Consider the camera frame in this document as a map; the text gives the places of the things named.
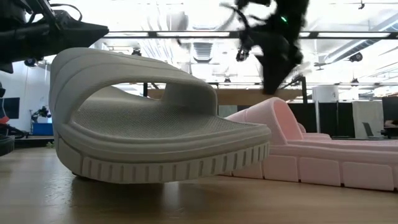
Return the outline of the long linear ceiling light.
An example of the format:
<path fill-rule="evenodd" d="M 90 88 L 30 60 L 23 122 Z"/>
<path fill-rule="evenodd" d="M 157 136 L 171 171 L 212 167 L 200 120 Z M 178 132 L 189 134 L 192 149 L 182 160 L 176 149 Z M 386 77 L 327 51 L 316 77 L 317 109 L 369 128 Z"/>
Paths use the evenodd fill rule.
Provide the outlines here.
<path fill-rule="evenodd" d="M 112 31 L 106 34 L 104 39 L 238 39 L 254 32 L 249 31 Z M 301 32 L 300 39 L 377 39 L 398 40 L 398 32 Z"/>

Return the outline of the wooden shelf board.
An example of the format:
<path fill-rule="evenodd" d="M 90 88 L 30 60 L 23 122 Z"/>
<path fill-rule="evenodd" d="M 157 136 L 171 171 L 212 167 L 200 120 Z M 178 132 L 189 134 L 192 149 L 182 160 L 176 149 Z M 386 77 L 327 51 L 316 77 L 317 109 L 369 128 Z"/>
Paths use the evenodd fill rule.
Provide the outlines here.
<path fill-rule="evenodd" d="M 302 96 L 300 90 L 277 90 L 274 95 L 263 95 L 260 89 L 166 89 L 149 90 L 148 100 L 159 101 L 163 98 L 175 101 L 182 97 L 183 103 L 209 103 L 210 105 L 244 105 L 252 106 L 272 97 L 280 98 L 284 101 L 294 100 Z"/>

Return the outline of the dark office chair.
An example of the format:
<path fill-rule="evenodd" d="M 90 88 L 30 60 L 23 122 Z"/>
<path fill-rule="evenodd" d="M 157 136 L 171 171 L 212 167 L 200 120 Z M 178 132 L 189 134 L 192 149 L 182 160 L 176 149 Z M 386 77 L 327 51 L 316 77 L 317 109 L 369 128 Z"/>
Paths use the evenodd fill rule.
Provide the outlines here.
<path fill-rule="evenodd" d="M 363 126 L 365 129 L 366 135 L 369 139 L 382 139 L 382 137 L 377 137 L 373 134 L 369 123 L 363 122 Z"/>

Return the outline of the ceiling air vent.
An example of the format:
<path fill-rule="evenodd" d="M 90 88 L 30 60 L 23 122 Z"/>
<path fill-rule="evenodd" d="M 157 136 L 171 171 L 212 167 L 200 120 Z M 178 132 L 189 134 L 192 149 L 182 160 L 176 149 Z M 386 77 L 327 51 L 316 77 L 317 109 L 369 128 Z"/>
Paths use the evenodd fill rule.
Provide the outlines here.
<path fill-rule="evenodd" d="M 208 42 L 193 43 L 193 58 L 198 63 L 209 63 L 212 58 L 213 44 Z"/>

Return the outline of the white panel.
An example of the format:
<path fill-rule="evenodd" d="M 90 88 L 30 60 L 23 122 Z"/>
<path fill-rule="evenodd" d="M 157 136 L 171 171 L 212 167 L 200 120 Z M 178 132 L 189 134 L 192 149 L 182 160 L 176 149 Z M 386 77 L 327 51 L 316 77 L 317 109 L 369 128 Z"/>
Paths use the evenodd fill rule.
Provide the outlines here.
<path fill-rule="evenodd" d="M 354 101 L 353 122 L 355 137 L 367 138 L 363 123 L 368 123 L 374 136 L 381 137 L 380 131 L 384 129 L 384 116 L 381 101 Z"/>

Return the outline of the black partition wall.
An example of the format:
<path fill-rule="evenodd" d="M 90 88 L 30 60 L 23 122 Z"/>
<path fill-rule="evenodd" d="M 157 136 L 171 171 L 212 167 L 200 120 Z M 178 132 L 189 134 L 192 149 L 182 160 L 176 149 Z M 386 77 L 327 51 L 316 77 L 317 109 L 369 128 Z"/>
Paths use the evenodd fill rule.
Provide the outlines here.
<path fill-rule="evenodd" d="M 336 103 L 337 131 L 334 136 L 353 138 L 353 107 L 349 103 Z M 314 103 L 287 103 L 280 98 L 269 98 L 228 116 L 228 119 L 244 123 L 266 124 L 272 131 L 273 141 L 303 141 L 298 126 L 302 124 L 308 133 L 318 133 Z"/>

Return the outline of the light grey slide sandal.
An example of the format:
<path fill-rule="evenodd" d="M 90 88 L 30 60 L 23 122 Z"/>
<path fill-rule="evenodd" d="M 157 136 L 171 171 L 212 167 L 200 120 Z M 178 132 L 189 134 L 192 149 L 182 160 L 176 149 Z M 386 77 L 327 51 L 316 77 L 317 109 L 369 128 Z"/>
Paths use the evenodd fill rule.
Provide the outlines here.
<path fill-rule="evenodd" d="M 60 162 L 100 182 L 222 175 L 269 153 L 266 125 L 220 117 L 211 85 L 153 58 L 63 50 L 50 70 L 49 108 Z"/>

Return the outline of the thin black horizontal rail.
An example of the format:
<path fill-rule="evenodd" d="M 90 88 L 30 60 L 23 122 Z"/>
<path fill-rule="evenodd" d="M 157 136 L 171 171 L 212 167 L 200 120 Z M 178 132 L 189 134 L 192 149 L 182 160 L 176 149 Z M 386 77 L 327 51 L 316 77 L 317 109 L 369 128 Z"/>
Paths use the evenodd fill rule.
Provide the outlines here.
<path fill-rule="evenodd" d="M 291 86 L 295 85 L 297 82 L 290 82 L 290 83 L 282 83 L 280 86 Z M 210 85 L 255 85 L 259 86 L 262 85 L 263 83 L 259 82 L 207 82 L 207 84 Z M 320 83 L 320 82 L 306 82 L 306 85 L 339 85 L 339 86 L 398 86 L 398 83 L 383 83 L 383 82 L 376 82 L 376 83 Z"/>

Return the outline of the black wall monitor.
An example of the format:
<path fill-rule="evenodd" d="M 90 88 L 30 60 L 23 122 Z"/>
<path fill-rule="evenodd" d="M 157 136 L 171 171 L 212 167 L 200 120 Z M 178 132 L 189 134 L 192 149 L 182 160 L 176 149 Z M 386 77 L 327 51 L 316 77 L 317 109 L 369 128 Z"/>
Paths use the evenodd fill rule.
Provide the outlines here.
<path fill-rule="evenodd" d="M 20 98 L 0 98 L 0 118 L 19 118 Z"/>

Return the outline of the dark low platform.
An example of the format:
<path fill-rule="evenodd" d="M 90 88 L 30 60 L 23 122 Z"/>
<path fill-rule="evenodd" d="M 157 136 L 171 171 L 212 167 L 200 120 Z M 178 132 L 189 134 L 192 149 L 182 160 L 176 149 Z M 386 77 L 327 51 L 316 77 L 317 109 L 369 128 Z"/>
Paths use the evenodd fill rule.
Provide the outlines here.
<path fill-rule="evenodd" d="M 16 148 L 46 147 L 49 142 L 53 142 L 53 136 L 28 136 L 15 140 Z"/>

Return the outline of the blue bin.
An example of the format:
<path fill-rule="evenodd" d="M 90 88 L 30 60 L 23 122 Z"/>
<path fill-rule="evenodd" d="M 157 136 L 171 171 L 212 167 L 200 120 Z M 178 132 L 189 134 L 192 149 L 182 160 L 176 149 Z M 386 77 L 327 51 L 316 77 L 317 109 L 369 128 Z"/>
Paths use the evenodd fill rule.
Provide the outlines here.
<path fill-rule="evenodd" d="M 53 136 L 52 123 L 33 123 L 32 135 L 34 136 Z"/>

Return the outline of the black metal shelf frame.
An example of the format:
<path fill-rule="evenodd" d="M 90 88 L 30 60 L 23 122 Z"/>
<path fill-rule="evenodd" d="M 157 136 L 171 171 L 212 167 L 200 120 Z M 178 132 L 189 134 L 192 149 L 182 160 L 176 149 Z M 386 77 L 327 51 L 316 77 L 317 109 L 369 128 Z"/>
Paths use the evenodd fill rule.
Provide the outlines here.
<path fill-rule="evenodd" d="M 263 95 L 260 89 L 215 88 L 219 105 L 255 105 L 268 98 L 276 96 L 284 101 L 291 101 L 298 97 L 307 97 L 306 88 L 281 88 L 273 96 Z"/>

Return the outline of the black desk monitor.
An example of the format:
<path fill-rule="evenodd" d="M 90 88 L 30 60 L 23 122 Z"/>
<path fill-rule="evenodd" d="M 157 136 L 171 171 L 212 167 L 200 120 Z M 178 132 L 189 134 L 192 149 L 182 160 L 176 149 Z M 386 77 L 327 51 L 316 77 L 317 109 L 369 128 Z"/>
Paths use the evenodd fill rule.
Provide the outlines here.
<path fill-rule="evenodd" d="M 382 109 L 385 121 L 398 120 L 398 96 L 383 97 Z"/>

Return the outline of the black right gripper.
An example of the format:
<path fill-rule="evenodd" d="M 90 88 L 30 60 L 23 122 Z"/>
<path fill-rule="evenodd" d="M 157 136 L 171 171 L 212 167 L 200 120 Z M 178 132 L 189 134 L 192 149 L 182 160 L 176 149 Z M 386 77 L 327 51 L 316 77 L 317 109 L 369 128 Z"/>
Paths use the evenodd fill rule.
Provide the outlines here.
<path fill-rule="evenodd" d="M 299 33 L 305 26 L 305 16 L 310 0 L 239 0 L 239 9 L 250 2 L 270 6 L 276 2 L 275 11 L 269 15 L 264 25 L 254 30 L 268 31 L 281 35 L 289 43 L 289 60 L 284 58 L 260 58 L 262 65 L 263 94 L 274 95 L 280 84 L 287 78 L 296 65 L 302 63 Z"/>

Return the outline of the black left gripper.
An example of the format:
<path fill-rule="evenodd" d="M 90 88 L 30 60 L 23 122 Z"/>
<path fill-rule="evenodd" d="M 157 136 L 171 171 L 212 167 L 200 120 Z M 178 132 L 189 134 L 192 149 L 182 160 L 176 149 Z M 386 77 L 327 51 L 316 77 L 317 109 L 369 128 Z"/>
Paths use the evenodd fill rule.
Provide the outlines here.
<path fill-rule="evenodd" d="M 14 62 L 42 60 L 63 50 L 90 47 L 109 33 L 107 26 L 66 20 L 49 0 L 0 0 L 0 71 Z"/>

